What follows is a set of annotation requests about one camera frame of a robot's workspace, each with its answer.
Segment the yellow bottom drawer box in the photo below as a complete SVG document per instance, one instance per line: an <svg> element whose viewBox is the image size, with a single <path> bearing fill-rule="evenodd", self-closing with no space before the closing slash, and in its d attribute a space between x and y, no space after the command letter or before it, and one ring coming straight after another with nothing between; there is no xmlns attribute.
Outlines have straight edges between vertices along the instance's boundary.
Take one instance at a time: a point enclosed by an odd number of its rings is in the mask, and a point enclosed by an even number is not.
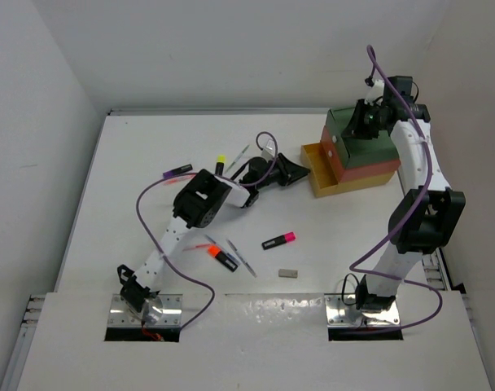
<svg viewBox="0 0 495 391"><path fill-rule="evenodd" d="M382 186L388 183L400 166L399 160L390 160L356 168L354 174L346 170L349 180L339 182L320 143L302 145L300 159L310 170L309 183L316 198Z"/></svg>

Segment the blue clear pen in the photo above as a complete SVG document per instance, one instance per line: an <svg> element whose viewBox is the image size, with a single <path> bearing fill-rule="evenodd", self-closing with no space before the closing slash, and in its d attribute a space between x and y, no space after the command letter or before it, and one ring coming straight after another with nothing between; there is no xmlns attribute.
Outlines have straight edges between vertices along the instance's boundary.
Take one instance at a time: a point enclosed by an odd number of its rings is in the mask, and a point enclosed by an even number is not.
<svg viewBox="0 0 495 391"><path fill-rule="evenodd" d="M225 253L227 253L238 265L239 267L239 262L230 254L228 253L216 240L214 240L211 236L205 235L204 238L210 243L210 244L215 244L216 246L220 247Z"/></svg>

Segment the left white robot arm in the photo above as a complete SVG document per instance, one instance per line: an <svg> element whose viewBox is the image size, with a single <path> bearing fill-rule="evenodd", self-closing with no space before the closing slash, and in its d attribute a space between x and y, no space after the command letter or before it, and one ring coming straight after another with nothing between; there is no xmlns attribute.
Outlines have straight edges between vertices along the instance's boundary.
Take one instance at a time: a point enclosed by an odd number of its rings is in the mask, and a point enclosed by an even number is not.
<svg viewBox="0 0 495 391"><path fill-rule="evenodd" d="M230 178L201 169L176 195L172 217L160 240L137 210L138 219L156 250L136 270L125 265L117 268L120 296L132 310L142 312L147 300L160 291L160 276L166 266L182 279L214 292L208 284L184 275L174 266L173 260L182 251L185 236L210 225L223 205L247 209L258 200L260 189L274 183L289 187L309 173L310 169L292 162L281 152L272 160L261 156L249 159Z"/></svg>

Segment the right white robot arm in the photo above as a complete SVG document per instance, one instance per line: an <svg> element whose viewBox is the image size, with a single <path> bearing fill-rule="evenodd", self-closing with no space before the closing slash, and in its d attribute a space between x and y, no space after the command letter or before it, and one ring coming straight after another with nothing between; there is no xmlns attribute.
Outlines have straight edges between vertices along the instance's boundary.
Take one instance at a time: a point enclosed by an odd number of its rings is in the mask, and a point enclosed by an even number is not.
<svg viewBox="0 0 495 391"><path fill-rule="evenodd" d="M387 247L373 270L366 271L355 291L355 307L367 312L388 310L399 285L423 256L444 247L466 205L441 172L431 143L431 118L412 95L407 76L370 81L369 94L357 101L343 138L372 140L386 134L395 146L406 190L388 222Z"/></svg>

